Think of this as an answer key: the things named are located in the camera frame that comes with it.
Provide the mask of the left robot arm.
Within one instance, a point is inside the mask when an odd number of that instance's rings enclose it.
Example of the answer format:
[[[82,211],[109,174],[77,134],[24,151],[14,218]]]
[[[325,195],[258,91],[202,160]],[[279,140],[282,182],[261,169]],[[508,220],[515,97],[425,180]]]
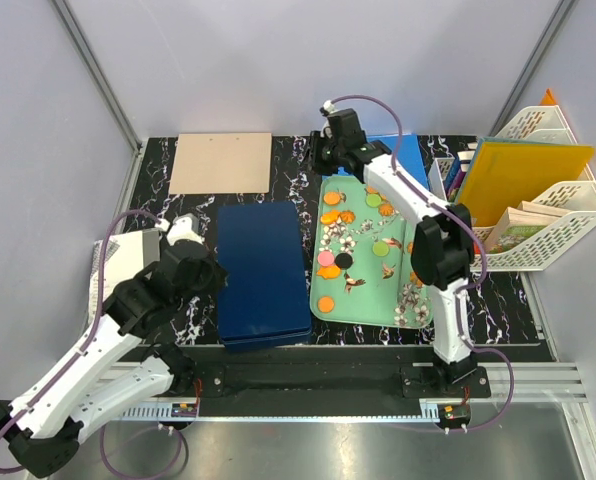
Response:
[[[185,303],[218,292],[226,277],[205,245],[163,240],[159,259],[113,289],[99,318],[41,380],[13,400],[0,400],[0,441],[18,462],[12,470],[47,478],[92,434],[141,401],[199,390],[194,361],[173,343],[153,347],[111,383],[96,383]]]

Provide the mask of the blue tin lid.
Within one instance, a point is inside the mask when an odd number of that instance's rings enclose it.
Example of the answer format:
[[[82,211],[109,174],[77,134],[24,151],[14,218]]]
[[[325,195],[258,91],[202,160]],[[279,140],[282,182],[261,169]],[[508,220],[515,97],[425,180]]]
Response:
[[[300,220],[291,202],[229,205],[217,215],[217,331],[231,352],[309,341],[312,319]]]

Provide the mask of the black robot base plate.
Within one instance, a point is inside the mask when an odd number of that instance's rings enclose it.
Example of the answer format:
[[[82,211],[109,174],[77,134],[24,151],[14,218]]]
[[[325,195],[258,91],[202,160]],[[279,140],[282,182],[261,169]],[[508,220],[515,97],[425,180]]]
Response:
[[[291,346],[247,353],[182,350],[202,383],[205,417],[397,417],[421,413],[422,400],[491,397],[485,368],[460,385],[440,385],[429,347]]]

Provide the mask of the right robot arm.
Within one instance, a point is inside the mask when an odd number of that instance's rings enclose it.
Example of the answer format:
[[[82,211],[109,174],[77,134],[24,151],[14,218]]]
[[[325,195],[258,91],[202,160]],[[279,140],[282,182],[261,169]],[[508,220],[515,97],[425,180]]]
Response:
[[[467,207],[452,206],[424,188],[399,163],[394,148],[370,141],[353,109],[339,110],[327,101],[321,107],[324,126],[310,134],[312,169],[332,175],[340,169],[384,194],[414,227],[411,266],[430,288],[434,315],[435,356],[444,364],[432,371],[432,384],[444,396],[454,396],[468,383],[459,363],[471,356],[467,337],[466,301],[474,232]]]

